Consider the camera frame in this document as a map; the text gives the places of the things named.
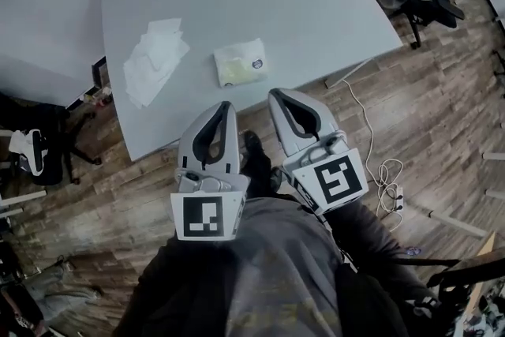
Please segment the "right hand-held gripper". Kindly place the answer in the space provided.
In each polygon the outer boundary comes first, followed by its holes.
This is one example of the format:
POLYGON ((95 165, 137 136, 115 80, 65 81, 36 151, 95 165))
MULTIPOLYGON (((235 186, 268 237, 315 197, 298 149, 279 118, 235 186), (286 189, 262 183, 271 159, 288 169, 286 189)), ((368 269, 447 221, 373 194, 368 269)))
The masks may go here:
POLYGON ((270 90, 268 104, 282 148, 291 155, 282 169, 315 215, 324 215, 368 192, 359 151, 349 148, 346 134, 338 130, 325 104, 285 88, 270 90))

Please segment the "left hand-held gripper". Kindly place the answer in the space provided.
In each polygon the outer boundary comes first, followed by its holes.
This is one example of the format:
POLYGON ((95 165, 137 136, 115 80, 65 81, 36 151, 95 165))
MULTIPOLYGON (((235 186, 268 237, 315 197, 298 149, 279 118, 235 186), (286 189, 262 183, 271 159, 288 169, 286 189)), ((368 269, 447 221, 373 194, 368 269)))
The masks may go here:
POLYGON ((178 191, 170 195, 177 238, 191 242, 235 239, 250 179, 239 174, 237 115, 230 102, 208 108, 183 133, 178 165, 178 191))

